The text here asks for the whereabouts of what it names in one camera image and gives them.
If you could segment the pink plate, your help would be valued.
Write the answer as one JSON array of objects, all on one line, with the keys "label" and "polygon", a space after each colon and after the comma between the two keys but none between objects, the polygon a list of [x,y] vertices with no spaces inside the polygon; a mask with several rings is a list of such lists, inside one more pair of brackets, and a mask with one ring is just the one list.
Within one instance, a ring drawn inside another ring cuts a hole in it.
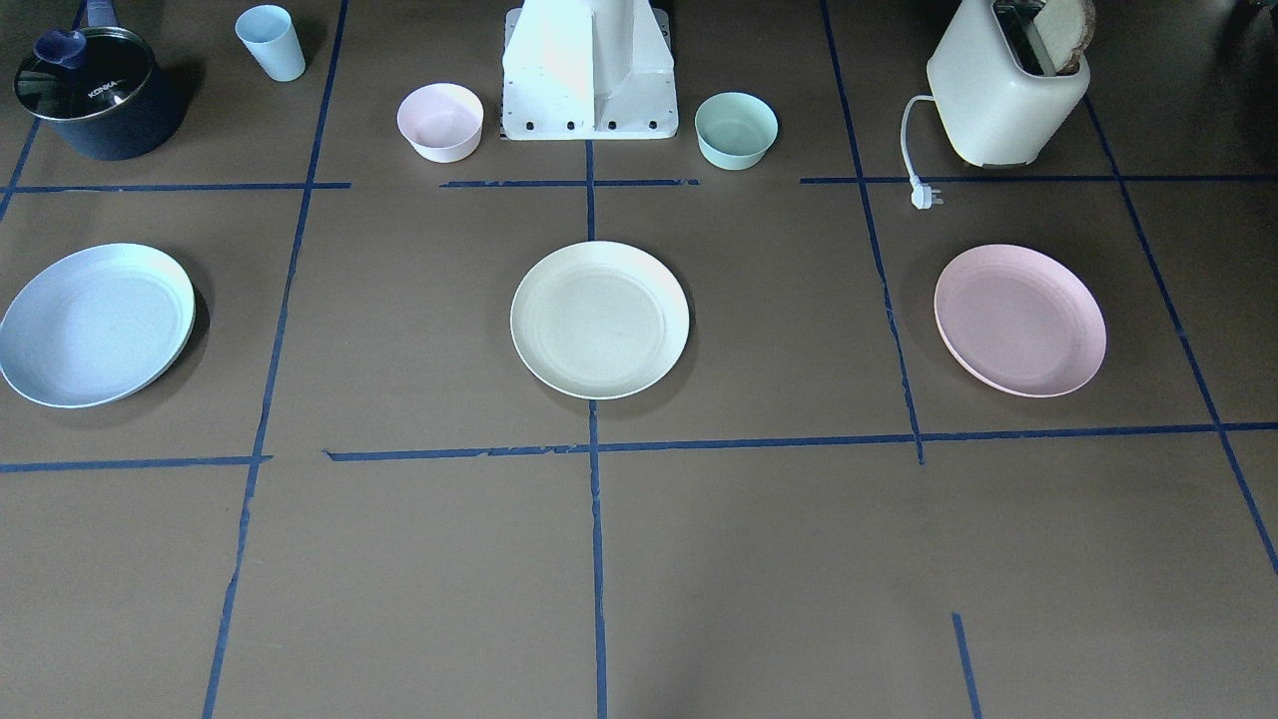
[{"label": "pink plate", "polygon": [[1091,290],[1025,246],[990,243],[956,255],[935,284],[933,315],[951,356],[1007,395],[1071,395],[1105,359],[1105,319]]}]

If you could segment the cream plate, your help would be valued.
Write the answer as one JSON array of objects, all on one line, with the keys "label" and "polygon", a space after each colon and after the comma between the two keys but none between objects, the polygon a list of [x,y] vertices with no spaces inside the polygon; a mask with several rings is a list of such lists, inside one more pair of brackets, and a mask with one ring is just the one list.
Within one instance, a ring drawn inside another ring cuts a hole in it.
[{"label": "cream plate", "polygon": [[538,381],[574,397],[638,395],[682,356],[691,309],[677,278],[648,252],[583,241],[538,261],[507,326]]}]

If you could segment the green bowl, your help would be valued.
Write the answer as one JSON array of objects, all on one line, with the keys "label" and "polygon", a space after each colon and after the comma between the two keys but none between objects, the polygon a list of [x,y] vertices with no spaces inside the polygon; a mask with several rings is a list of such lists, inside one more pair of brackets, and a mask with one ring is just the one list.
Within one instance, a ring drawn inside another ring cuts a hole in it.
[{"label": "green bowl", "polygon": [[755,167],[780,137],[780,117],[753,95],[725,92],[704,100],[694,115],[700,155],[712,167]]}]

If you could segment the pink bowl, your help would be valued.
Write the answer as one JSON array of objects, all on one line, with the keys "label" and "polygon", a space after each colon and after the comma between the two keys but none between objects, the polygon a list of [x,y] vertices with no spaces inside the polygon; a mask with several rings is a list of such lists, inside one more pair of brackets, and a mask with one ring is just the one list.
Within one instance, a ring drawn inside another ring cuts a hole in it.
[{"label": "pink bowl", "polygon": [[474,92],[452,83],[433,83],[403,97],[396,126],[403,140],[423,160],[456,163],[474,155],[482,140],[484,106]]}]

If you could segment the cream toaster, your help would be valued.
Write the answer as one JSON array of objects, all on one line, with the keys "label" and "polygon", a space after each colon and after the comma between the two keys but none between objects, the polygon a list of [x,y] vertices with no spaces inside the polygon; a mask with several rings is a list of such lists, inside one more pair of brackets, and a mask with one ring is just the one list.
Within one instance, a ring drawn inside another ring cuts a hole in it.
[{"label": "cream toaster", "polygon": [[1042,69],[1030,22],[1042,1],[964,1],[927,63],[933,100],[956,155],[974,167],[1022,167],[1040,155],[1091,73]]}]

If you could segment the light blue cup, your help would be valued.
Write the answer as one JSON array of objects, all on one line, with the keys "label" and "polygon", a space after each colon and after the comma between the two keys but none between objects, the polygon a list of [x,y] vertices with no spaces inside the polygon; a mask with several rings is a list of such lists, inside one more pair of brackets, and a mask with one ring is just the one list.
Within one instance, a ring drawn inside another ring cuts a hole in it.
[{"label": "light blue cup", "polygon": [[305,72],[305,54],[288,9],[262,4],[242,11],[236,37],[270,79],[291,82]]}]

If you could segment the bread slice in toaster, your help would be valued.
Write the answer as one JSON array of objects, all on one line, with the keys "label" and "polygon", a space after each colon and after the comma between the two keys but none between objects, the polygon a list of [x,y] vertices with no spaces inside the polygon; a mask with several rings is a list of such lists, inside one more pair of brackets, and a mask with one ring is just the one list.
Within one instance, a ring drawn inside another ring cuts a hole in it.
[{"label": "bread slice in toaster", "polygon": [[1094,1],[1042,1],[1030,28],[1042,46],[1042,69],[1051,66],[1053,77],[1072,77],[1097,26]]}]

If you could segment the blue plate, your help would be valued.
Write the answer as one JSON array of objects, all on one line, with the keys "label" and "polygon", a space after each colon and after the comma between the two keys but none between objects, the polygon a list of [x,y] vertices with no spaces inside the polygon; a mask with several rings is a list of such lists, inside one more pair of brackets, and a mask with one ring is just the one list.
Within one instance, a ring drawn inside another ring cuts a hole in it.
[{"label": "blue plate", "polygon": [[157,249],[109,243],[74,252],[18,292],[3,318],[3,377],[18,395],[86,407],[167,372],[196,327],[196,286]]}]

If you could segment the dark blue saucepan with lid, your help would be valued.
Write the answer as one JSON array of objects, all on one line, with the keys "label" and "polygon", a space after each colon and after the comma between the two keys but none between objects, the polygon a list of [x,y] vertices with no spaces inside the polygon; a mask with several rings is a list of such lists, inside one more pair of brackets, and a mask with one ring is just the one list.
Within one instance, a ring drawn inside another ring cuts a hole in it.
[{"label": "dark blue saucepan with lid", "polygon": [[112,1],[87,1],[77,29],[40,34],[13,88],[32,117],[91,160],[141,158],[187,117],[187,100],[155,50],[120,24]]}]

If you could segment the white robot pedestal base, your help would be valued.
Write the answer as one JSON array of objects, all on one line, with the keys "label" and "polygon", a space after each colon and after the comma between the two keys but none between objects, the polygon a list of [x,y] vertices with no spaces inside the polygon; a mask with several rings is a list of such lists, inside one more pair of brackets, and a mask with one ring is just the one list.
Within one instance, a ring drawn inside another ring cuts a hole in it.
[{"label": "white robot pedestal base", "polygon": [[649,1],[525,1],[506,13],[501,63],[507,140],[677,133],[670,18]]}]

